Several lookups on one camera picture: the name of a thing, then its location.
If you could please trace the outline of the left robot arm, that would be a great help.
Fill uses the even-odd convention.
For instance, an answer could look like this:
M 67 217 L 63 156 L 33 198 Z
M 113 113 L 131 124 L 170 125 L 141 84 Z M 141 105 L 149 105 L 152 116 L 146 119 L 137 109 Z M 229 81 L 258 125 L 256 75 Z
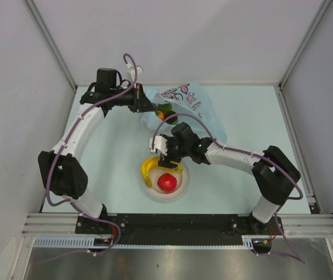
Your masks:
M 96 233 L 109 226 L 106 207 L 88 190 L 88 175 L 81 166 L 81 157 L 96 127 L 114 107 L 127 107 L 133 113 L 154 112 L 156 107 L 145 95 L 137 74 L 123 87 L 121 75 L 113 68 L 100 68 L 96 81 L 91 83 L 79 101 L 78 112 L 68 131 L 51 151 L 40 152 L 38 164 L 52 207 L 64 203 L 89 218 L 88 226 Z

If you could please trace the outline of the orange red fake peach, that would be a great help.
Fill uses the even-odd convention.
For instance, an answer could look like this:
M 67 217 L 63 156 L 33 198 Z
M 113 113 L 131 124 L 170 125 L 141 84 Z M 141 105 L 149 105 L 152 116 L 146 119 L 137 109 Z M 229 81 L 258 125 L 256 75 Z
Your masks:
M 164 121 L 166 119 L 166 114 L 160 110 L 157 110 L 155 114 L 161 121 Z

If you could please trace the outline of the yellow fake fruit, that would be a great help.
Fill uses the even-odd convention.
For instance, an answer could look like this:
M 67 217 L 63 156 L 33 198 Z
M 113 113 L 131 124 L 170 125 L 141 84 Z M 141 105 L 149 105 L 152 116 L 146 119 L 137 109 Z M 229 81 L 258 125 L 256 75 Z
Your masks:
M 169 172 L 173 172 L 173 173 L 181 173 L 183 171 L 183 167 L 180 163 L 172 162 L 173 164 L 176 164 L 176 168 L 171 169 L 171 168 L 159 166 L 158 162 L 159 162 L 159 157 L 151 157 L 151 158 L 143 161 L 143 163 L 140 167 L 140 171 L 143 176 L 144 182 L 148 188 L 152 187 L 150 171 L 153 169 L 160 169 L 163 171 L 169 171 Z

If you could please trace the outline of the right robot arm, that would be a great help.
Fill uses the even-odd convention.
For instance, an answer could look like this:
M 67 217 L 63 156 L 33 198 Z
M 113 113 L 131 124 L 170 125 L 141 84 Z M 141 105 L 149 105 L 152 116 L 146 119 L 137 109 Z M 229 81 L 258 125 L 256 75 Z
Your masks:
M 185 122 L 174 127 L 170 136 L 150 138 L 149 147 L 152 152 L 160 153 L 158 165 L 173 171 L 182 158 L 189 157 L 197 164 L 227 166 L 252 175 L 261 193 L 248 217 L 248 227 L 256 234 L 269 229 L 270 220 L 291 198 L 301 178 L 277 146 L 260 152 L 225 146 L 212 137 L 200 138 Z

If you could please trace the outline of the light blue plastic bag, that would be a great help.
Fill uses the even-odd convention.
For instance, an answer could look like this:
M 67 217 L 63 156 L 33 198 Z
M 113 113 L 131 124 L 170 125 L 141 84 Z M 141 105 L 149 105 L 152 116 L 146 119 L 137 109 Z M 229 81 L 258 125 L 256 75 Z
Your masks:
M 217 118 L 212 100 L 199 82 L 170 87 L 147 87 L 145 95 L 156 107 L 159 104 L 171 103 L 176 113 L 186 113 L 201 119 L 217 140 L 227 140 L 227 134 Z M 153 131 L 161 122 L 153 112 L 144 113 L 141 117 L 142 125 Z

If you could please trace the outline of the red fake apple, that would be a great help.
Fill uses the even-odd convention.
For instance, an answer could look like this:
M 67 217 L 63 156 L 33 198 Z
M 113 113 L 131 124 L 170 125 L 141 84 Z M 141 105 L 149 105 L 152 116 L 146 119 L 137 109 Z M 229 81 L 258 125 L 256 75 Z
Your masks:
M 176 190 L 178 181 L 176 177 L 169 173 L 165 173 L 157 180 L 157 186 L 165 193 L 172 193 Z

